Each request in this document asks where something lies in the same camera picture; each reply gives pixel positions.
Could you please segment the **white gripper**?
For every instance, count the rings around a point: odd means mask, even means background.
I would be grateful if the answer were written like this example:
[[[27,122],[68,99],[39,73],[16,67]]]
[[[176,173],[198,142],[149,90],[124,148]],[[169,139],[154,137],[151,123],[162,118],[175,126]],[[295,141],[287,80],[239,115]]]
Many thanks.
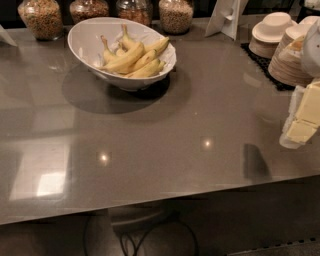
[[[320,77],[320,20],[308,30],[301,51],[301,65],[306,73]],[[298,149],[320,127],[320,82],[313,81],[306,88],[296,86],[291,95],[288,117],[279,138],[281,146]]]

